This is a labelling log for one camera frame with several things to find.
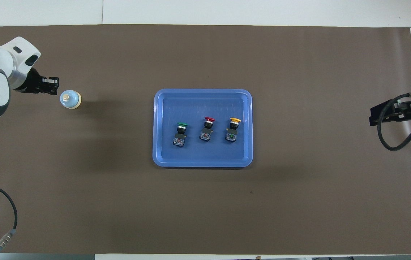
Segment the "light blue knob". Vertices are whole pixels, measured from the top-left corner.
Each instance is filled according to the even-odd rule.
[[[66,90],[60,96],[60,101],[63,106],[69,109],[77,108],[82,102],[82,96],[76,91]]]

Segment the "white floor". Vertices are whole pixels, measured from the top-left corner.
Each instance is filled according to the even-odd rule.
[[[411,0],[0,0],[0,26],[101,23],[411,27]],[[170,259],[243,259],[255,256],[170,255]],[[97,259],[140,257],[98,255]],[[262,256],[277,257],[308,256]],[[169,257],[151,255],[146,259]]]

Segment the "brown table surface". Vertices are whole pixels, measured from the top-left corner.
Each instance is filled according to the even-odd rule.
[[[15,36],[83,103],[12,93],[0,187],[19,222],[5,252],[411,254],[411,143],[390,152],[368,123],[369,108],[411,91],[409,29],[0,27],[0,45]],[[163,88],[250,91],[253,163],[156,166]],[[391,143],[410,130],[385,128]],[[0,237],[10,224],[0,194]]]

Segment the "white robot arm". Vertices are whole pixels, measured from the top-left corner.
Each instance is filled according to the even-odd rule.
[[[32,68],[40,55],[40,51],[22,37],[0,46],[0,116],[8,108],[11,89],[57,94],[59,78],[47,79]]]

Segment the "blue tray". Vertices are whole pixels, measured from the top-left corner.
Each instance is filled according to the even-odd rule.
[[[204,117],[213,117],[210,141],[199,139]],[[230,117],[235,142],[225,140]],[[184,146],[173,144],[177,123],[188,124]],[[161,89],[154,97],[154,162],[163,167],[246,167],[253,159],[252,96],[243,89]]]

